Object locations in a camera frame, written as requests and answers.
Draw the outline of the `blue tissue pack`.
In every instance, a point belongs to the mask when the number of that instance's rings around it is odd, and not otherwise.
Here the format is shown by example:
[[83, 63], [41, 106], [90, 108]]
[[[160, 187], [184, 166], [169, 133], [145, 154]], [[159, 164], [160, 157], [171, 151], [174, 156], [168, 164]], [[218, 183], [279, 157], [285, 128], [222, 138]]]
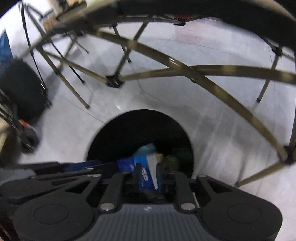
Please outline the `blue tissue pack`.
[[133, 156], [118, 160], [121, 172], [132, 172], [139, 168], [140, 189], [158, 190], [157, 165], [163, 161], [163, 155], [157, 153]]

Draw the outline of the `green trash item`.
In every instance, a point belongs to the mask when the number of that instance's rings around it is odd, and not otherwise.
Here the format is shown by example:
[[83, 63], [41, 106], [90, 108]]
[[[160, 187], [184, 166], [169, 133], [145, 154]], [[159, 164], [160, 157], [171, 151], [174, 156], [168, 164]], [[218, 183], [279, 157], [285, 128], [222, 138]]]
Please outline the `green trash item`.
[[177, 157], [165, 156], [162, 160], [162, 165], [165, 171], [174, 172], [174, 171], [178, 171], [179, 161]]

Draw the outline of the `light blue crumpled trash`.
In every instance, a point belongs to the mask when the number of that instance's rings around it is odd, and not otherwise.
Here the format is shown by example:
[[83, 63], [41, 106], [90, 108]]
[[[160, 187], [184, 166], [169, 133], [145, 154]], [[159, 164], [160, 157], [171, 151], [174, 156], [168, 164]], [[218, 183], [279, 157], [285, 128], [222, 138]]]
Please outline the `light blue crumpled trash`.
[[153, 154], [156, 152], [156, 148], [153, 144], [147, 144], [142, 147], [140, 147], [135, 153], [135, 156], [140, 156], [140, 155], [149, 155]]

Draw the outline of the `black trash bin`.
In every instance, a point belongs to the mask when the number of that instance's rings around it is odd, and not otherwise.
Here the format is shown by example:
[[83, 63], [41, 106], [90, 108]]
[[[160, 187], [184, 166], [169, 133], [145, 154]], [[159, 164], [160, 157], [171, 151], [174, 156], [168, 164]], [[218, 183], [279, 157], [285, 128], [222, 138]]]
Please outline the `black trash bin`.
[[90, 144], [86, 161], [129, 158], [149, 144], [157, 153], [175, 157], [178, 172], [192, 176], [194, 151], [186, 131], [170, 116], [150, 109], [128, 111], [105, 124]]

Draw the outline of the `black suitcase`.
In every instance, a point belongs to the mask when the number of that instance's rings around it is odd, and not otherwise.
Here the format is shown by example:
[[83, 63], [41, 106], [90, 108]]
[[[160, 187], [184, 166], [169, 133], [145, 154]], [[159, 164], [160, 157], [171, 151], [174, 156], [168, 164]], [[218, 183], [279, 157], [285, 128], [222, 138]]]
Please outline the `black suitcase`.
[[20, 119], [34, 125], [50, 105], [47, 90], [34, 70], [15, 59], [1, 75], [1, 90], [17, 106]]

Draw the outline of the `blue bag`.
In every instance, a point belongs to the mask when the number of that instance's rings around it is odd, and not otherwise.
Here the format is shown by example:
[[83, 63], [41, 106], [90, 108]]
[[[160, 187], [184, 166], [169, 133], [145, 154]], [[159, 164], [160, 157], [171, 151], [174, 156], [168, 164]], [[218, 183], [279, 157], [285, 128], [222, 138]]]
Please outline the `blue bag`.
[[11, 64], [13, 59], [14, 58], [11, 52], [9, 39], [8, 39], [6, 30], [4, 30], [0, 38], [0, 72], [1, 74]]

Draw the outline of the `red plastic bucket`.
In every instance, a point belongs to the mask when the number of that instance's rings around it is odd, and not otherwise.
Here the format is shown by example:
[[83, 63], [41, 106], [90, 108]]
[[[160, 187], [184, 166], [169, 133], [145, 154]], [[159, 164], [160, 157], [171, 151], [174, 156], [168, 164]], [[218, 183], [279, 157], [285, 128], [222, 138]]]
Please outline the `red plastic bucket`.
[[175, 20], [185, 23], [203, 18], [201, 15], [173, 15], [173, 17]]

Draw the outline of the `beige folding table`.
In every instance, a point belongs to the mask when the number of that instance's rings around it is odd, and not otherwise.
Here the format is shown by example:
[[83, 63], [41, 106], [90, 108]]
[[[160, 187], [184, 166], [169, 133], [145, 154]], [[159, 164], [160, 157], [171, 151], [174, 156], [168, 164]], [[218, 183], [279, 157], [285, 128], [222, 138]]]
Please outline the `beige folding table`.
[[[291, 135], [289, 145], [281, 146], [273, 134], [251, 111], [209, 79], [210, 75], [242, 76], [295, 84], [294, 74], [250, 66], [189, 66], [140, 43], [137, 38], [127, 39], [103, 30], [104, 27], [126, 22], [186, 24], [175, 20], [173, 15], [214, 17], [253, 32], [267, 43], [274, 41], [281, 47], [295, 49], [295, 1], [97, 1], [90, 6], [80, 6], [62, 14], [58, 23], [46, 35], [52, 38], [57, 34], [88, 34], [122, 45], [128, 51], [136, 51], [164, 65], [164, 69], [154, 71], [126, 76], [115, 72], [114, 75], [103, 77], [66, 58], [59, 58], [60, 62], [74, 67], [110, 87], [119, 88], [128, 80], [184, 76], [227, 104], [274, 147], [280, 159], [278, 163], [238, 181], [236, 186], [247, 185], [294, 164], [295, 134]], [[52, 65], [55, 55], [45, 51], [44, 45], [41, 44], [41, 41], [45, 40], [47, 36], [41, 37], [32, 44], [32, 47], [43, 56], [49, 65]]]

